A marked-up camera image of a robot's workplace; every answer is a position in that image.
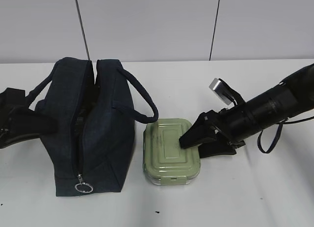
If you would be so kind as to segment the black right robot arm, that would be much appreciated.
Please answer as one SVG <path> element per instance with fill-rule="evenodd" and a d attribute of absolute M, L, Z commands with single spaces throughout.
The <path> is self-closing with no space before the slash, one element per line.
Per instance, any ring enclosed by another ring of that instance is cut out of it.
<path fill-rule="evenodd" d="M 215 78 L 210 89 L 230 109 L 201 113 L 192 127 L 179 138 L 182 149 L 198 147 L 199 157 L 235 155 L 244 140 L 258 134 L 260 152 L 269 154 L 277 145 L 284 125 L 290 118 L 314 108 L 314 66 L 309 65 L 284 78 L 264 93 L 245 101 L 225 81 Z M 267 150 L 261 145 L 262 132 L 277 125 L 275 137 Z"/>

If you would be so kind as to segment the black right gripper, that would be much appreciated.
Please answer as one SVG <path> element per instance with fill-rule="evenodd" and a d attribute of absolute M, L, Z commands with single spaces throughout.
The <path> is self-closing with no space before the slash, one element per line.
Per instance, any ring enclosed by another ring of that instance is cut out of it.
<path fill-rule="evenodd" d="M 243 140 L 237 141 L 231 135 L 231 130 L 222 121 L 219 113 L 213 110 L 202 112 L 195 124 L 179 138 L 179 143 L 181 148 L 201 144 L 199 146 L 200 158 L 235 155 L 235 148 L 245 145 Z"/>

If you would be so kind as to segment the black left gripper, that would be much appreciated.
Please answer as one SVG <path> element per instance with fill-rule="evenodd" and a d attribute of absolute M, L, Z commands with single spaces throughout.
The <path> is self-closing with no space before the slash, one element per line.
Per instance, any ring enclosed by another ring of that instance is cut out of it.
<path fill-rule="evenodd" d="M 25 90 L 6 88 L 0 94 L 0 148 L 57 132 L 57 121 L 25 108 Z"/>

